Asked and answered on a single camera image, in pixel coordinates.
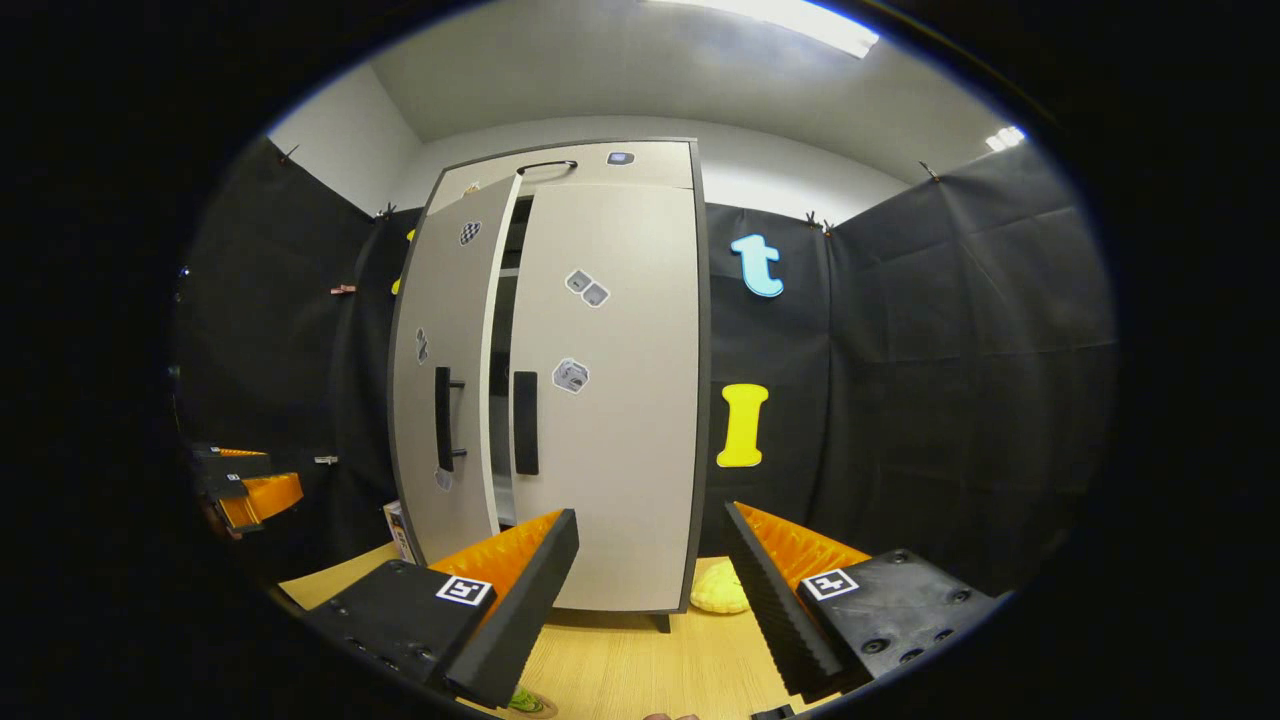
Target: door handle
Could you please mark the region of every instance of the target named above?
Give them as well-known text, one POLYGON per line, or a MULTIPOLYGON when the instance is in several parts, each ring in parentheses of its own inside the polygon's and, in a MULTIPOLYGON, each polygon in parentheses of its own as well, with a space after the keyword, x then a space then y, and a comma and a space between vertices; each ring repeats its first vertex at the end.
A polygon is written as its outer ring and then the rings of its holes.
POLYGON ((466 383, 451 380, 448 368, 435 369, 435 452, 442 470, 453 471, 453 459, 466 450, 453 450, 453 429, 449 427, 449 389, 466 383))
POLYGON ((568 169, 577 167, 577 160, 552 160, 550 163, 534 163, 532 165, 525 165, 522 168, 516 168, 516 174, 524 177, 525 170, 529 168, 543 168, 547 165, 568 165, 568 169))
POLYGON ((516 473, 538 474, 538 373, 511 374, 511 443, 516 473))

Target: yellow sponge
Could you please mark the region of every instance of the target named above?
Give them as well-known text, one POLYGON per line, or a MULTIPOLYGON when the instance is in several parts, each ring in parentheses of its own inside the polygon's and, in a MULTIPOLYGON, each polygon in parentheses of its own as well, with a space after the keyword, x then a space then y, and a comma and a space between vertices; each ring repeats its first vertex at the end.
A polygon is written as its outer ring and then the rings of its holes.
POLYGON ((746 593, 742 592, 742 583, 728 560, 712 565, 701 578, 698 578, 689 601, 694 607, 722 615, 732 615, 750 607, 746 603, 746 593))

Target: open cabinet door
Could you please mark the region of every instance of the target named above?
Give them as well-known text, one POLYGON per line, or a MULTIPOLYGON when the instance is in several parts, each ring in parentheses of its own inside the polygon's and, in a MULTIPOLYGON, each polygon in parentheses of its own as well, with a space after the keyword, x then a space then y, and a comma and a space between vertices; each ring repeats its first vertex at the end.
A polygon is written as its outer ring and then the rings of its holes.
POLYGON ((699 410, 694 193, 539 187, 511 337, 516 519, 577 511, 556 607, 672 611, 689 560, 699 410))
POLYGON ((426 215, 396 307, 390 425, 396 482, 420 562, 498 532, 489 460, 489 345, 520 177, 426 215))

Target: cabinet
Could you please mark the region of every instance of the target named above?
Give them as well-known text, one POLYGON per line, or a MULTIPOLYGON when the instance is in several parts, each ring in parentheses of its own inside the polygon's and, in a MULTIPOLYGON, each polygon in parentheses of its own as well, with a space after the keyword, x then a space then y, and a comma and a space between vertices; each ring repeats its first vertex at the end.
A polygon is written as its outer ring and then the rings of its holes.
POLYGON ((704 228, 690 140, 442 173, 392 341, 392 451, 421 559, 572 507, 580 550, 557 607, 687 607, 709 402, 704 228))

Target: ceiling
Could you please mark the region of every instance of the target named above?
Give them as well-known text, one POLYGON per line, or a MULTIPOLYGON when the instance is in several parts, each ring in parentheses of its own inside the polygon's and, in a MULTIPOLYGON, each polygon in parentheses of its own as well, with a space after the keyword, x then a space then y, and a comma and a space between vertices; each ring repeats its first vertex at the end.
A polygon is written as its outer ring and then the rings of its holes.
POLYGON ((389 47, 374 72, 424 142, 572 115, 737 126, 906 183, 1009 124, 887 38, 856 59, 731 13, 643 0, 498 0, 389 47))

